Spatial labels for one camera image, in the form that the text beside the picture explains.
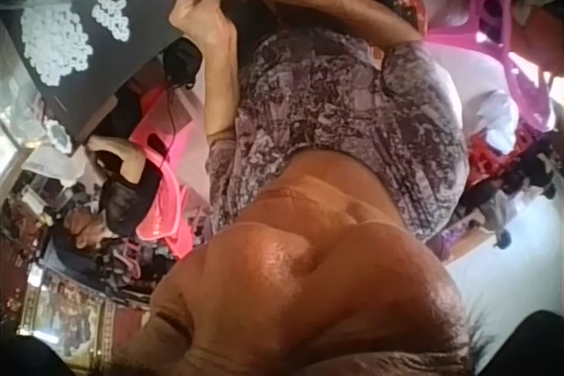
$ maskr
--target floor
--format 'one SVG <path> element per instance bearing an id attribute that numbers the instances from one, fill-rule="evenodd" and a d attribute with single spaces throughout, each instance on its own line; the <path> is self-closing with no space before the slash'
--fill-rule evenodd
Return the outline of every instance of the floor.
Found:
<path id="1" fill-rule="evenodd" d="M 471 320 L 493 338 L 485 365 L 529 314 L 548 310 L 562 314 L 564 249 L 562 221 L 564 180 L 560 197 L 540 197 L 508 226 L 513 245 L 501 251 L 485 243 L 448 266 Z"/>

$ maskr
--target pink plastic stool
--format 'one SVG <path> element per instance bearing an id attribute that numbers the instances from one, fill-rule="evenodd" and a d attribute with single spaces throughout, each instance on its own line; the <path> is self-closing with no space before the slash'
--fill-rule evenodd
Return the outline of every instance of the pink plastic stool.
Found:
<path id="1" fill-rule="evenodd" d="M 488 12 L 488 2 L 501 7 L 499 17 Z M 473 50 L 499 61 L 505 70 L 509 94 L 519 106 L 521 116 L 535 129 L 551 130 L 553 123 L 547 84 L 540 78 L 538 86 L 535 86 L 509 55 L 513 25 L 511 0 L 470 0 L 468 13 L 468 20 L 460 26 L 430 27 L 426 42 Z M 499 32 L 499 43 L 489 40 L 480 30 L 480 25 Z"/>
<path id="2" fill-rule="evenodd" d="M 162 115 L 162 113 L 159 113 L 158 107 L 162 107 L 162 103 L 166 101 L 169 100 L 166 96 L 162 96 L 152 111 L 137 125 L 130 137 L 130 141 L 144 148 L 147 159 L 158 166 L 162 172 L 159 191 L 147 216 L 137 227 L 137 236 L 144 241 L 164 239 L 173 254 L 182 258 L 192 250 L 193 232 L 188 223 L 182 219 L 188 190 L 180 187 L 174 170 L 188 145 L 191 119 L 186 112 L 188 119 L 175 134 L 163 132 L 155 122 L 158 122 L 156 118 Z M 176 117 L 178 117 L 179 111 L 185 111 L 185 109 L 182 105 L 174 105 Z M 157 136 L 167 147 L 166 158 L 149 147 L 148 140 L 151 135 Z"/>

